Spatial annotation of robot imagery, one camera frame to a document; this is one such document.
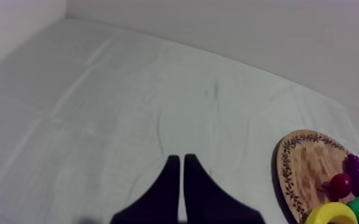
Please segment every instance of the floral border pattern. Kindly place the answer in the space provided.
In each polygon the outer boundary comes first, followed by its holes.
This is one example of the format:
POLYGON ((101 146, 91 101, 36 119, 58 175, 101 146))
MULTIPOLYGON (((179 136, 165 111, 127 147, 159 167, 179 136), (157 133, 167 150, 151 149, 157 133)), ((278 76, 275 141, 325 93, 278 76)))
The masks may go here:
POLYGON ((294 186, 292 179, 292 171, 289 159, 289 156, 291 154, 291 150, 294 150, 297 145, 301 144, 301 142, 324 142, 325 145, 330 145, 333 148, 338 148, 342 151, 345 151, 345 148, 339 144, 338 142, 331 140, 325 136, 322 136, 318 133, 316 134, 300 134, 292 137, 290 140, 283 142, 283 152, 281 154, 281 160, 282 160, 282 175, 284 177, 285 181, 285 195, 289 197, 289 200, 292 202, 292 206, 296 208, 296 211, 301 215, 302 217, 302 223, 304 223, 304 220, 308 217, 308 211, 306 211, 302 207, 302 202, 299 200, 299 196, 295 194, 294 186))

